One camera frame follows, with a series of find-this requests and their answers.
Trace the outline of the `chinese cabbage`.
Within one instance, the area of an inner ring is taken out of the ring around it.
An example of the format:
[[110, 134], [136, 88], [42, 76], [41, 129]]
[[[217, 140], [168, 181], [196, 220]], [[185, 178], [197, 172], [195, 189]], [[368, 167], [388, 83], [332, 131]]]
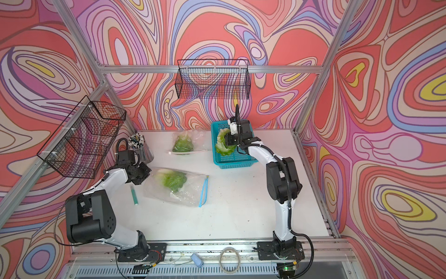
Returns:
[[160, 169], [154, 177], [161, 186], [168, 188], [172, 193], [177, 193], [187, 182], [186, 174], [177, 170]]
[[218, 154], [221, 156], [230, 156], [233, 154], [236, 150], [236, 146], [228, 146], [226, 144], [225, 136], [229, 134], [231, 135], [230, 129], [220, 129], [218, 136], [217, 136], [217, 142], [215, 144], [215, 149]]

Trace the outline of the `clear zip-top bag blue seal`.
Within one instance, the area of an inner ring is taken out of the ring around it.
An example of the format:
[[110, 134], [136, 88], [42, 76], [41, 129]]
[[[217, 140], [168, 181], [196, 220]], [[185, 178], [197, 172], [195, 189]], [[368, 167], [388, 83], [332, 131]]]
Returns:
[[155, 167], [141, 186], [148, 198], [201, 208], [207, 202], [209, 178], [206, 174]]

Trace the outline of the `small clear bag pink seal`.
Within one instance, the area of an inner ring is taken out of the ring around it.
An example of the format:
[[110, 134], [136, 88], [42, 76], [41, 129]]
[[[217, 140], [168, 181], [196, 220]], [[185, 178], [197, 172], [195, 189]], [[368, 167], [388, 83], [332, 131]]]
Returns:
[[172, 145], [168, 150], [170, 155], [190, 155], [210, 151], [209, 134], [204, 130], [184, 130], [175, 132]]

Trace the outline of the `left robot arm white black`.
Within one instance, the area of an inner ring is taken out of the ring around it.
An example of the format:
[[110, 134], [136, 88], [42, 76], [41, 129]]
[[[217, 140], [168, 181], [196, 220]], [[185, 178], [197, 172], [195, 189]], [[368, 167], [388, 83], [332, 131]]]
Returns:
[[118, 222], [110, 198], [125, 184], [140, 185], [150, 172], [133, 150], [118, 151], [116, 164], [95, 186], [66, 200], [68, 241], [73, 245], [102, 242], [125, 259], [146, 260], [150, 248], [144, 234]]

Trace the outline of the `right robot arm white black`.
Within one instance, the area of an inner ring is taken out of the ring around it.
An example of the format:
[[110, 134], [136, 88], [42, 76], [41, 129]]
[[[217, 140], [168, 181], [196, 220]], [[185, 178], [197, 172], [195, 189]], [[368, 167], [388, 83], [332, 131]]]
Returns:
[[285, 259], [297, 252], [297, 237], [304, 234], [292, 229], [292, 210], [296, 198], [300, 194], [301, 184], [294, 160], [291, 157], [279, 156], [258, 137], [255, 137], [248, 120], [231, 117], [228, 120], [230, 135], [225, 136], [228, 146], [236, 146], [246, 154], [265, 165], [267, 190], [275, 201], [275, 230], [269, 249], [261, 249], [261, 253], [271, 253], [277, 258]]

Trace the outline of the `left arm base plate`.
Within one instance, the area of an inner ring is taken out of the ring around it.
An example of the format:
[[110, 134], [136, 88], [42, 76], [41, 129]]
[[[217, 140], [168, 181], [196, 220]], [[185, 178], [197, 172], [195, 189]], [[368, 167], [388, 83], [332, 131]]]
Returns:
[[117, 253], [117, 261], [119, 263], [127, 262], [163, 262], [167, 252], [166, 242], [148, 243], [148, 250], [143, 251], [140, 248], [131, 248]]

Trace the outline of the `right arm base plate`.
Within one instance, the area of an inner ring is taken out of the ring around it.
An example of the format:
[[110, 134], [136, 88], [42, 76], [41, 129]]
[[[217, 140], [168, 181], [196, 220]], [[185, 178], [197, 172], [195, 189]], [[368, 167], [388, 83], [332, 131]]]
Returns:
[[297, 260], [299, 262], [305, 259], [304, 249], [300, 241], [287, 244], [283, 249], [273, 244], [272, 241], [258, 242], [253, 249], [257, 252], [260, 260]]

